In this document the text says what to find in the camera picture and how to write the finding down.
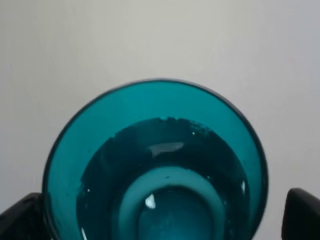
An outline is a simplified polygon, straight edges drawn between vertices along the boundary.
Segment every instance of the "teal glass cup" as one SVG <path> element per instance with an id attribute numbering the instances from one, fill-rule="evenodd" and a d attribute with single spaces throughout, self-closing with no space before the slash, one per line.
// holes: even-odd
<path id="1" fill-rule="evenodd" d="M 251 240 L 268 170 L 225 98 L 151 79 L 107 91 L 68 122 L 42 191 L 54 240 Z"/>

